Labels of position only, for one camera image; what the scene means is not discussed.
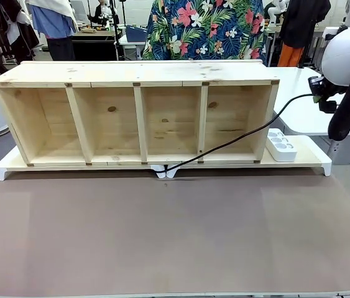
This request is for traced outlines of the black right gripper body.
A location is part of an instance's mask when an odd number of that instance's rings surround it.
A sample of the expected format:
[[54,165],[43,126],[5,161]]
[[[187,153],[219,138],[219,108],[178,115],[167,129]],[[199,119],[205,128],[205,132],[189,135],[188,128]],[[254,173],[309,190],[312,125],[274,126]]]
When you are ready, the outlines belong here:
[[319,110],[325,114],[334,114],[338,104],[328,99],[336,94],[344,94],[346,87],[335,85],[324,76],[312,76],[308,78],[308,84],[313,96],[321,96],[321,101],[317,103]]

